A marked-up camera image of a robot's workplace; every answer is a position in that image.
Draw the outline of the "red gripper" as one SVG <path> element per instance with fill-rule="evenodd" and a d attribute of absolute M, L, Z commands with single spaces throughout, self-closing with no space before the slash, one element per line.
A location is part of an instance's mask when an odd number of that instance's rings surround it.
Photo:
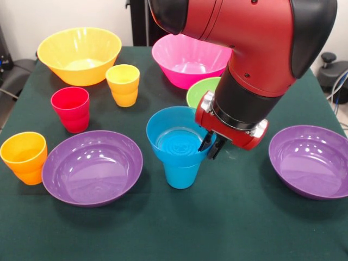
<path fill-rule="evenodd" d="M 251 130 L 238 130 L 218 118 L 213 110 L 213 99 L 214 94 L 211 91 L 207 91 L 196 108 L 195 122 L 208 131 L 198 151 L 202 152 L 211 145 L 212 132 L 218 134 L 218 136 L 207 153 L 208 159 L 215 159 L 217 157 L 225 145 L 225 138 L 230 140 L 233 145 L 245 150 L 255 148 L 268 130 L 268 120 L 263 119 Z"/>

